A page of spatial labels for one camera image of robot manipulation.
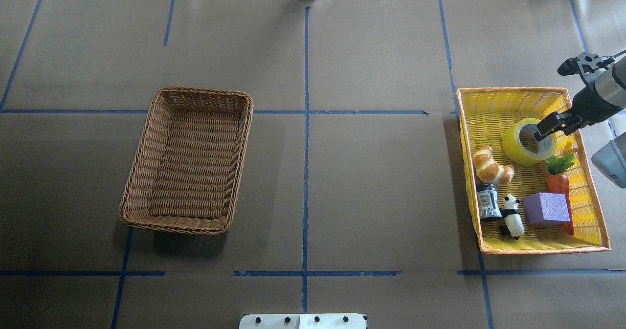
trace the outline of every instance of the toy croissant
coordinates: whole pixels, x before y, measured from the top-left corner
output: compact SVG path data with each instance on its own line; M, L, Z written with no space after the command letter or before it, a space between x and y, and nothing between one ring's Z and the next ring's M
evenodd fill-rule
M498 164L492 155L493 148L484 146L474 153L476 175L486 184L506 185L511 182L515 169L512 165Z

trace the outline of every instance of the can label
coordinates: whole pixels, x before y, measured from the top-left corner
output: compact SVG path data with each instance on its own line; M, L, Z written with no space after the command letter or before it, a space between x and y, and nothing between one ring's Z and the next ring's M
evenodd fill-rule
M478 191L478 212L480 219L502 218L496 191Z

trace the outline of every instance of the basket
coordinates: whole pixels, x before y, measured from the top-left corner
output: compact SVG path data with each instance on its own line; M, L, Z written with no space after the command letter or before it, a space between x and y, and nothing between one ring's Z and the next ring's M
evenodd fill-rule
M608 251L610 242L598 196L587 162L581 133L570 136L557 133L557 151L561 156L574 153L575 166L568 170L570 203L574 235L568 235L560 225L527 225L520 205L525 234L514 240L502 236L499 222L481 222L478 217L476 182L472 155L480 147L492 146L493 157L500 164L513 164L515 176L507 186L498 186L498 195L509 193L518 199L538 192L547 192L548 170L545 162L531 167L514 164L501 146L502 134L519 120L527 117L543 119L553 111L564 111L572 105L564 88L498 87L459 88L456 97L460 109L461 145L465 162L465 186L469 210L481 251L497 255L553 255Z
M167 87L150 104L119 207L141 229L221 235L235 215L252 99L228 90Z

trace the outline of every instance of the white bracket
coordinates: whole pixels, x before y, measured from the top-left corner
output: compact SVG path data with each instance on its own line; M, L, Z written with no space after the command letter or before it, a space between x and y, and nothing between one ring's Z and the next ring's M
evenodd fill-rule
M367 329L358 313L245 315L239 329Z

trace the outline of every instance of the purple foam block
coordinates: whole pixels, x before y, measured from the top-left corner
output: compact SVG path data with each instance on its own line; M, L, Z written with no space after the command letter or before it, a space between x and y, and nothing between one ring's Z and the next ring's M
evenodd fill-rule
M521 200L526 223L532 225L557 225L570 221L565 195L561 193L536 193Z

